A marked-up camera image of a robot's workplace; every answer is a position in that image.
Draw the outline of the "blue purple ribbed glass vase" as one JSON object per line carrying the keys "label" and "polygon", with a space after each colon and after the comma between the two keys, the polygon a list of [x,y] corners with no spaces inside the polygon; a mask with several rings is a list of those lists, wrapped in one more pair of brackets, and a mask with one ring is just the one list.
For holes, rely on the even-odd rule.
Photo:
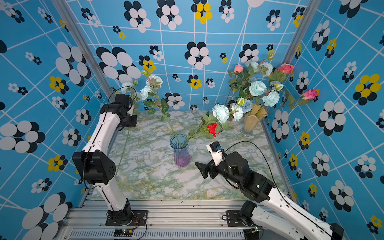
{"label": "blue purple ribbed glass vase", "polygon": [[184,134],[176,134],[170,139],[170,146],[174,150],[174,163],[178,167],[185,167],[191,161],[191,155],[187,149],[188,137]]}

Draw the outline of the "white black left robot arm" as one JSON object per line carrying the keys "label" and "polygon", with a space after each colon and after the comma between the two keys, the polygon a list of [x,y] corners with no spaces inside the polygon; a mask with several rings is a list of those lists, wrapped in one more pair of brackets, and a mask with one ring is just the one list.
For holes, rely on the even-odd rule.
{"label": "white black left robot arm", "polygon": [[124,94],[116,95],[113,103],[104,104],[92,137],[82,151],[72,156],[83,182],[97,189],[106,202],[107,226],[127,226],[134,219],[129,200],[123,196],[115,179],[116,164],[108,157],[117,129],[136,126],[137,116],[133,109],[133,100]]}

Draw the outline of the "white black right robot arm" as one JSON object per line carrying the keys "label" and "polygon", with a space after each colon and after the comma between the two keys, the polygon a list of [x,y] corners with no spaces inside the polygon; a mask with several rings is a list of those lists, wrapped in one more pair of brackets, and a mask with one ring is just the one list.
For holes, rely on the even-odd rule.
{"label": "white black right robot arm", "polygon": [[265,176],[252,171],[249,163],[239,153],[228,155],[223,151],[212,153],[207,164],[195,165],[204,179],[222,176],[248,200],[240,216],[245,225],[265,227],[289,240],[342,240],[344,229],[338,224],[328,224],[302,209]]}

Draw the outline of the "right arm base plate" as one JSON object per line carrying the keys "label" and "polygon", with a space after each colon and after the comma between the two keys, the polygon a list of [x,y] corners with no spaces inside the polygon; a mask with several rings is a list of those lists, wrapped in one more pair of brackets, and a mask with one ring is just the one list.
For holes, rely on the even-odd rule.
{"label": "right arm base plate", "polygon": [[251,219],[252,214],[244,211],[226,211],[222,219],[227,222],[229,227],[255,227],[256,224]]}

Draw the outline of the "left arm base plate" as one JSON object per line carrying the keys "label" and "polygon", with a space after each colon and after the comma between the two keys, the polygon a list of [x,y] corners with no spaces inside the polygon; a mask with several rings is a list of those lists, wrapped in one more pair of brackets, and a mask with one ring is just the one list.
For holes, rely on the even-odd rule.
{"label": "left arm base plate", "polygon": [[144,227],[147,223],[149,211],[133,210],[125,213],[123,210],[118,212],[107,211],[106,226],[113,227]]}

